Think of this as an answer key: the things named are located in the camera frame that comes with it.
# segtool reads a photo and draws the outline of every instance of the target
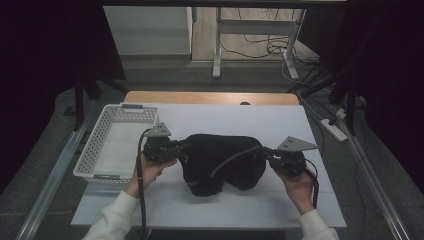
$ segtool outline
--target white tray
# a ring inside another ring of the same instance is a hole
[[[74,175],[96,183],[128,182],[134,171],[140,136],[157,123],[157,108],[106,105],[74,168]]]

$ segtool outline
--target white cabinet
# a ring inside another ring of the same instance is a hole
[[[190,54],[191,8],[104,7],[119,55]]]

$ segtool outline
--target white table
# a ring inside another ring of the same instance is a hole
[[[301,106],[144,105],[159,109],[160,120],[172,132],[171,139],[182,140],[196,133],[245,135],[274,149],[287,136],[315,143]],[[319,171],[318,211],[329,226],[345,227],[319,151],[305,151],[304,155]],[[91,225],[98,211],[111,204],[121,189],[122,185],[88,184],[72,224]],[[145,192],[145,198],[147,226],[153,229],[282,230],[300,226],[299,213],[269,166],[251,190],[239,191],[225,184],[218,195],[199,198],[191,194],[177,164],[164,171]],[[141,224],[139,210],[133,215],[133,223]]]

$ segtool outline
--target aluminum rail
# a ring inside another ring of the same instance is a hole
[[[85,130],[91,121],[91,113],[96,107],[96,103],[89,101],[86,104],[87,116],[78,131],[73,131],[69,137],[65,147],[62,150],[56,164],[54,165],[46,183],[43,186],[37,200],[31,208],[24,224],[22,225],[16,239],[33,239],[37,233],[38,228],[56,194],[56,191],[62,182],[63,176],[65,175],[66,169],[74,155],[79,142],[84,136]]]
[[[402,222],[402,219],[397,213],[397,210],[394,207],[392,201],[384,191],[383,186],[381,185],[380,180],[377,178],[373,167],[369,163],[365,152],[358,142],[358,139],[350,134],[350,131],[344,122],[339,121],[339,123],[343,132],[349,139],[349,146],[351,147],[356,161],[358,162],[359,167],[364,175],[364,178],[368,183],[368,187],[371,189],[371,192],[374,195],[374,199],[383,211],[383,216],[386,219],[387,225],[392,231],[393,236],[397,240],[409,240],[410,238]]]

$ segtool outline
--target power strip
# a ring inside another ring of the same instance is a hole
[[[336,125],[330,125],[328,124],[328,122],[329,120],[327,118],[323,119],[321,120],[321,125],[323,125],[331,133],[331,135],[333,135],[337,140],[339,140],[339,142],[346,141],[347,136],[342,131],[340,131],[340,129],[338,129]]]

